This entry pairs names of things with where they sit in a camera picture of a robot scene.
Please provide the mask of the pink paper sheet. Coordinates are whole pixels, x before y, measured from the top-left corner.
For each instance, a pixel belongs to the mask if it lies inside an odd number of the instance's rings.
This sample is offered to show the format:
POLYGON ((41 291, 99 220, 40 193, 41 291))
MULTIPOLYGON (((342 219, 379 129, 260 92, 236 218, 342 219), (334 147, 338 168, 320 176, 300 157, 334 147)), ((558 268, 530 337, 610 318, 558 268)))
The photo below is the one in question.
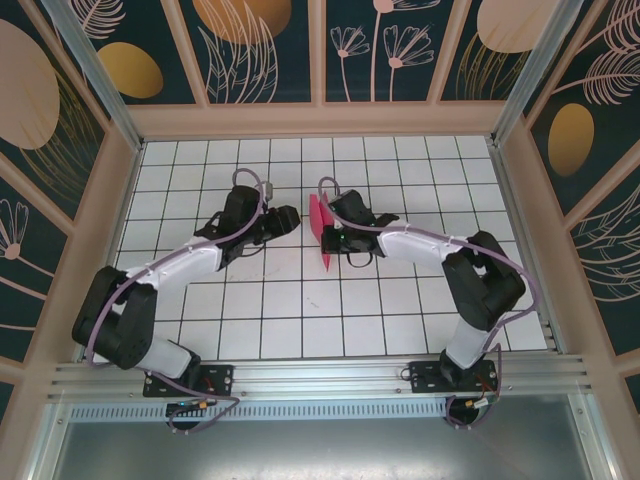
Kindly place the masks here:
POLYGON ((326 226, 334 226, 333 217, 320 201, 317 194, 309 195, 309 218, 311 232, 319 245, 322 245, 322 234, 326 226))

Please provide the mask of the grey sheet metal panel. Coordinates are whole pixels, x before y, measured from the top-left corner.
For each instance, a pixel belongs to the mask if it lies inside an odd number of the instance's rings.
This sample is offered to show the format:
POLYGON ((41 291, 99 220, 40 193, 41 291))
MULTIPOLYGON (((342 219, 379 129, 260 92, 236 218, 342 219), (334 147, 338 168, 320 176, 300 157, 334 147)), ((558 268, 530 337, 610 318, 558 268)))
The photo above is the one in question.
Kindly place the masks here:
POLYGON ((158 421, 57 411, 36 480, 613 480, 584 404, 509 397, 478 427, 435 417, 224 420, 190 436, 158 421))

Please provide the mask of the aluminium mounting rail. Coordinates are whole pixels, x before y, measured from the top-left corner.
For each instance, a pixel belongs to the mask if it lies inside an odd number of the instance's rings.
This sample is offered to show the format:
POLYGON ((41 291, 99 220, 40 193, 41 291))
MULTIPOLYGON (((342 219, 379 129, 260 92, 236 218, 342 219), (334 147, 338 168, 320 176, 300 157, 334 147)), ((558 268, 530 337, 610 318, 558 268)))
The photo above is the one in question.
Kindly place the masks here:
MULTIPOLYGON (((320 400, 407 397, 404 367, 418 356, 325 360, 236 361, 232 394, 246 400, 320 400)), ((52 403, 133 402, 143 399, 139 370, 61 364, 46 387, 52 403)), ((575 394, 592 390, 582 358, 557 352, 502 356, 504 395, 575 394)))

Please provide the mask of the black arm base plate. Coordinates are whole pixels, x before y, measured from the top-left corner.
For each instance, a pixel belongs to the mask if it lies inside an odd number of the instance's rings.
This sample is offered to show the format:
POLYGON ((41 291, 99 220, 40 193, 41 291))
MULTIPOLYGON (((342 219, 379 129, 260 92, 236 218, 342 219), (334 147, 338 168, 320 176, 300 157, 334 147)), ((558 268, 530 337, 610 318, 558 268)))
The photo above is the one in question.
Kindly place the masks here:
POLYGON ((491 360, 480 360, 467 370, 440 361, 414 361, 408 364, 409 381, 413 393, 481 392, 498 387, 496 365, 491 360))
POLYGON ((146 374, 142 395, 145 398, 230 396, 233 376, 232 365, 190 367, 181 377, 169 380, 146 374))

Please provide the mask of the aluminium side rail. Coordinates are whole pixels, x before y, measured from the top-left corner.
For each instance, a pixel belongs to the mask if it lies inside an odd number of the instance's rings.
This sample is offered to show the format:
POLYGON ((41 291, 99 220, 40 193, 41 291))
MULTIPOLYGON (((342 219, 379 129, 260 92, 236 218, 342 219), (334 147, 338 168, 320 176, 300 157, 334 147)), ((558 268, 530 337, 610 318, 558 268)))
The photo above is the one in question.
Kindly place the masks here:
POLYGON ((534 239, 525 215, 524 204, 516 191, 516 182, 509 171, 507 157, 503 153, 503 148, 500 145, 496 146, 490 137, 487 138, 487 146, 498 177, 506 209, 514 228, 521 259, 527 272, 536 282, 536 286, 531 290, 531 295, 536 303, 536 312, 541 326, 544 331, 549 331, 549 334, 545 336, 548 349, 559 355, 564 355, 567 353, 565 341, 559 328, 553 302, 549 297, 548 289, 544 285, 544 273, 541 270, 534 239))

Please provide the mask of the aluminium frame post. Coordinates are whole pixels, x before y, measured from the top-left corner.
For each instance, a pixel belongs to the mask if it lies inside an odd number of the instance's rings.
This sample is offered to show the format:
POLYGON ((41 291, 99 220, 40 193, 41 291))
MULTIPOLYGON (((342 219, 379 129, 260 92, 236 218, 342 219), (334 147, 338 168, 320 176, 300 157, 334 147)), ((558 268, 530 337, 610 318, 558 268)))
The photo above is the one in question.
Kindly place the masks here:
POLYGON ((552 11, 491 131, 491 147, 499 149, 507 140, 575 23, 583 2, 559 0, 552 11))
POLYGON ((39 1, 128 145, 138 153, 142 137, 92 43, 107 40, 125 19, 123 0, 39 1))

